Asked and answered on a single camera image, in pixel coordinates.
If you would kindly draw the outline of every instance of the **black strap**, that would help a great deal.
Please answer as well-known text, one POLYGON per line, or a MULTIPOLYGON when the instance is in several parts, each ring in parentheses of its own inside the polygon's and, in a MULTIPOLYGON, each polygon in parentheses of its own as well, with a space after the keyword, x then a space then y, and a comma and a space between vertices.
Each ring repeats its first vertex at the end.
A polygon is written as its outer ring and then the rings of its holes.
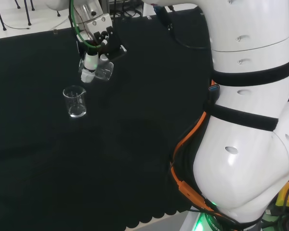
POLYGON ((224 86, 247 87, 280 81, 289 76, 289 63, 264 71, 249 73, 223 73, 213 71, 212 79, 224 86))
POLYGON ((256 115, 252 113, 242 112, 231 108, 223 107, 216 104, 204 104, 204 110, 218 119, 246 126, 249 128, 256 128, 265 131, 274 131, 278 119, 267 117, 263 115, 256 115))

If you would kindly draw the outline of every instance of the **black fabric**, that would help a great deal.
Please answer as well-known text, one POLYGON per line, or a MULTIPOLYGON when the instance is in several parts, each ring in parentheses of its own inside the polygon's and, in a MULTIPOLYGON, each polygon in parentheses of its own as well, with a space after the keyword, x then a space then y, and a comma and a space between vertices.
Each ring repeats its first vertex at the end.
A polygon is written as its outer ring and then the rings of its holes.
POLYGON ((274 131, 278 123, 277 118, 242 112, 216 104, 205 103, 204 110, 218 119, 265 131, 274 131))
POLYGON ((249 73, 223 73, 213 70, 212 79, 223 86, 247 87, 268 84, 289 76, 289 63, 269 70, 249 73))
MULTIPOLYGON (((171 16, 184 42, 209 44, 203 16, 171 16)), ((177 45, 152 18, 116 22, 128 53, 89 85, 70 29, 0 39, 0 231, 123 231, 190 208, 165 182, 203 112, 210 51, 177 45), (70 85, 87 91, 81 119, 67 114, 70 85)))

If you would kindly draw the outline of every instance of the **glass beaker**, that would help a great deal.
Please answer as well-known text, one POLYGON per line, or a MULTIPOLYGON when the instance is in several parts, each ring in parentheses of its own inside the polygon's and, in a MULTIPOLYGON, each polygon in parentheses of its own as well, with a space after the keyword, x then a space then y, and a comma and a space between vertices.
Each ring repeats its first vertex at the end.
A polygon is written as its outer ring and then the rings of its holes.
POLYGON ((85 93, 86 90, 80 86, 70 86, 63 90, 67 111, 71 117, 78 118, 87 113, 85 93))

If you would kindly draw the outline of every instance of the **wire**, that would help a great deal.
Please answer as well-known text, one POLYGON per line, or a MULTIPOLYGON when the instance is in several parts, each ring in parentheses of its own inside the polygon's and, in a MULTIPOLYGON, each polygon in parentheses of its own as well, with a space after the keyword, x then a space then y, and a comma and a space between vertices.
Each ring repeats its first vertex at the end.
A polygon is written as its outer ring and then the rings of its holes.
POLYGON ((173 38, 181 46, 184 46, 184 47, 189 48, 189 49, 193 49, 193 50, 207 50, 208 49, 206 47, 192 47, 192 46, 189 46, 189 45, 186 45, 186 44, 182 43, 180 40, 178 40, 178 38, 176 36, 173 36, 173 38))
POLYGON ((211 216, 214 216, 215 218, 218 218, 218 219, 223 219, 223 220, 227 220, 227 221, 230 221, 231 223, 234 223, 235 225, 240 225, 240 223, 236 220, 234 220, 233 218, 223 214, 223 216, 221 216, 221 213, 219 212, 214 212, 214 211, 208 211, 206 209, 202 209, 202 208, 197 208, 198 210, 195 210, 195 209, 189 209, 188 211, 190 212, 196 212, 196 213, 206 213, 206 214, 209 214, 211 216))
POLYGON ((16 29, 16 30, 29 30, 30 28, 29 27, 25 27, 25 28, 15 28, 15 27, 12 27, 12 26, 9 26, 9 25, 6 25, 8 28, 11 28, 11 29, 16 29))
POLYGON ((286 205, 287 205, 287 200, 288 200, 288 197, 289 197, 289 188, 286 192, 286 195, 285 195, 285 199, 284 199, 284 204, 283 204, 283 208, 282 208, 282 213, 281 215, 278 216, 277 220, 275 221, 265 221, 265 220, 262 220, 263 224, 261 226, 262 229, 265 229, 265 228, 268 228, 268 227, 272 227, 272 226, 275 226, 275 225, 278 225, 279 222, 281 221, 281 219, 283 218, 283 216, 286 214, 286 205))
MULTIPOLYGON (((70 9, 72 9, 72 7, 74 8, 74 0, 70 0, 70 9)), ((97 48, 100 48, 102 47, 101 45, 97 45, 97 46, 93 46, 89 43, 87 43, 86 40, 83 39, 83 37, 81 36, 79 30, 78 30, 78 27, 76 25, 76 22, 75 22, 75 15, 74 15, 74 11, 70 10, 70 16, 71 16, 71 23, 74 25, 74 30, 76 32, 76 34, 78 35, 78 37, 80 38, 80 40, 89 48, 93 48, 93 49, 97 49, 97 48)))
POLYGON ((78 14, 79 18, 81 19, 81 22, 82 22, 82 24, 83 24, 83 27, 85 28, 85 31, 86 31, 86 33, 87 33, 87 35, 88 35, 88 38, 91 40, 91 37, 89 36, 89 33, 88 33, 87 29, 86 29, 85 23, 84 23, 83 20, 82 20, 82 17, 80 16, 80 14, 78 13, 78 11, 76 10, 75 6, 73 6, 73 7, 74 7, 74 10, 76 11, 76 13, 78 14))
POLYGON ((54 26, 53 28, 49 29, 49 31, 51 31, 51 30, 55 30, 59 25, 65 23, 67 20, 68 20, 68 18, 65 19, 64 21, 62 21, 60 24, 58 24, 58 25, 54 26))
POLYGON ((114 22, 115 22, 115 18, 116 18, 116 11, 117 11, 117 0, 114 1, 114 22))

